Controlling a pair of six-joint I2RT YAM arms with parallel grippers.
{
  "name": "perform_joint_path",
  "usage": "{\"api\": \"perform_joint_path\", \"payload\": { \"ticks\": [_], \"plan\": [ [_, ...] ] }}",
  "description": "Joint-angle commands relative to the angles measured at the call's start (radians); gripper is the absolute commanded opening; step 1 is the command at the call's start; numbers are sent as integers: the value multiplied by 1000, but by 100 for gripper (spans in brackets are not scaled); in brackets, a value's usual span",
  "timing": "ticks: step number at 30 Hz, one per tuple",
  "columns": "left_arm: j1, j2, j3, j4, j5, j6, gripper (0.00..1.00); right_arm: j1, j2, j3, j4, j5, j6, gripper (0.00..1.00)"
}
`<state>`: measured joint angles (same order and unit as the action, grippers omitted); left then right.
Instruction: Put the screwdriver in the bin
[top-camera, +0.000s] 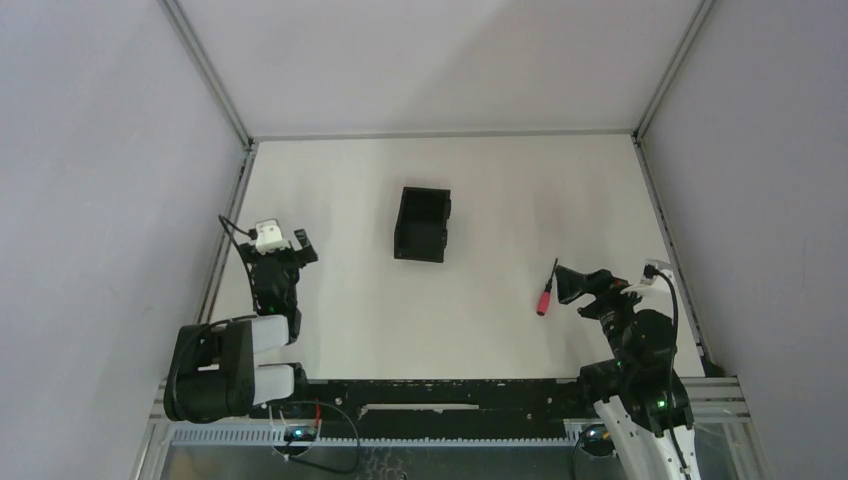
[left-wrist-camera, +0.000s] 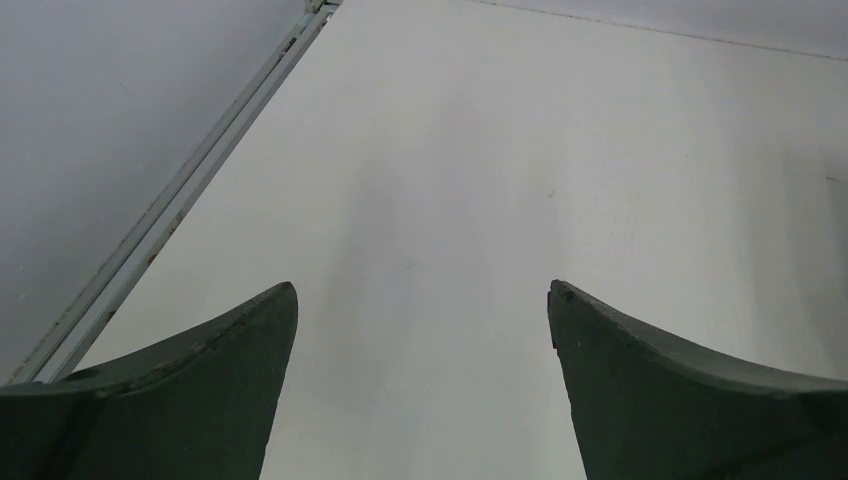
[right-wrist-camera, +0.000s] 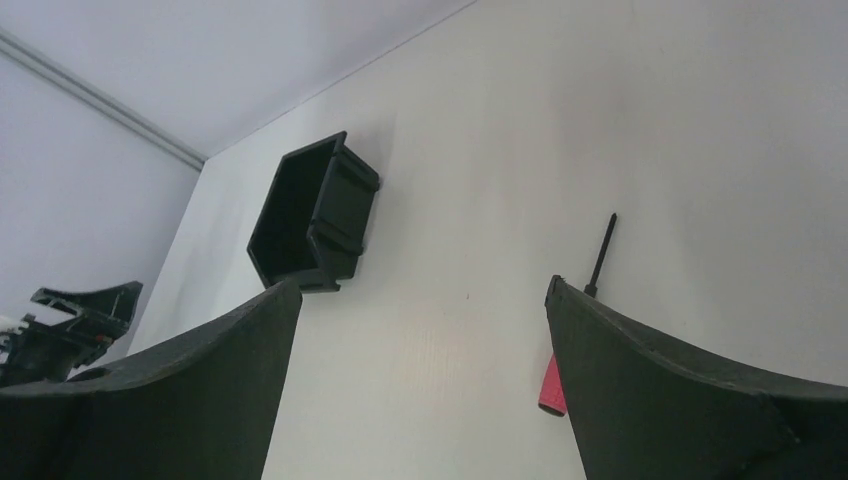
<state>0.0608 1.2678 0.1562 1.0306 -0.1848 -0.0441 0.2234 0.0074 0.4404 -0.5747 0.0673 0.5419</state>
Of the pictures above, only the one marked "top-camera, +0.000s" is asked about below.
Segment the red handled screwdriver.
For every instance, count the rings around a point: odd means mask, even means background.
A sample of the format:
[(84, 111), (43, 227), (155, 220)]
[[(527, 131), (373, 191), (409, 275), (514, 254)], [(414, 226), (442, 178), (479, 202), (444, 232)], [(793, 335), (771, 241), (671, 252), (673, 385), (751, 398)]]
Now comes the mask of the red handled screwdriver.
[(543, 288), (543, 290), (542, 290), (542, 292), (541, 292), (541, 294), (538, 298), (537, 304), (536, 304), (536, 314), (540, 317), (544, 317), (549, 310), (550, 301), (551, 301), (551, 294), (552, 294), (552, 290), (553, 290), (553, 286), (554, 286), (554, 282), (555, 282), (555, 275), (556, 275), (557, 267), (558, 267), (558, 258), (556, 258), (554, 260), (554, 263), (553, 263), (553, 266), (552, 266), (552, 269), (551, 269), (551, 273), (548, 277), (548, 280), (546, 281), (546, 283), (544, 285), (544, 288)]

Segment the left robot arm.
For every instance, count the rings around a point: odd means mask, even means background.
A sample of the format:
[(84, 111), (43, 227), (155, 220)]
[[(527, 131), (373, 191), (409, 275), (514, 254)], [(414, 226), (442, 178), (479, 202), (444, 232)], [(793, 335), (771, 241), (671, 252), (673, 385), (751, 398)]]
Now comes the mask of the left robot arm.
[(290, 417), (311, 407), (311, 388), (299, 363), (263, 365), (263, 353), (300, 335), (297, 284), (301, 270), (318, 260), (305, 230), (294, 248), (279, 227), (265, 222), (255, 240), (239, 245), (247, 268), (253, 313), (180, 329), (165, 384), (163, 406), (171, 421), (213, 423), (248, 415), (274, 401)]

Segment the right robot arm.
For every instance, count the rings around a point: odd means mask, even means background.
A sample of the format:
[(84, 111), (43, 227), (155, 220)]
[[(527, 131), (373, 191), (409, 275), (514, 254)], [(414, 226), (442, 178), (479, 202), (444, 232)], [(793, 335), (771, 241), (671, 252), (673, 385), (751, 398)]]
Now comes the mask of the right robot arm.
[(694, 414), (675, 371), (680, 305), (669, 270), (647, 263), (632, 284), (607, 269), (557, 266), (557, 300), (589, 295), (578, 314), (599, 323), (609, 360), (579, 370), (579, 406), (598, 416), (630, 479), (698, 479)]

